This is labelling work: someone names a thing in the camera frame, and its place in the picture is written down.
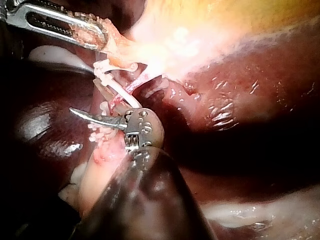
metal grasper tip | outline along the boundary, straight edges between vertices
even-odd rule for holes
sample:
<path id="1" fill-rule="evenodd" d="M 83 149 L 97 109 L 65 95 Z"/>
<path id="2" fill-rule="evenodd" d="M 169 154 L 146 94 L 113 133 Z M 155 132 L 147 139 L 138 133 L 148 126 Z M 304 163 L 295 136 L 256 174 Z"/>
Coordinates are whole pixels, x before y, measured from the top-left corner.
<path id="1" fill-rule="evenodd" d="M 99 124 L 112 129 L 119 129 L 124 131 L 127 128 L 127 121 L 124 116 L 103 116 L 103 115 L 93 115 L 86 111 L 82 111 L 73 107 L 70 107 L 69 110 L 77 115 L 78 117 Z"/>
<path id="2" fill-rule="evenodd" d="M 3 13 L 3 0 L 0 3 L 0 20 L 8 25 L 96 51 L 107 44 L 103 27 L 92 14 L 71 12 L 48 0 L 7 0 L 8 11 Z M 92 37 L 83 38 L 75 29 Z"/>

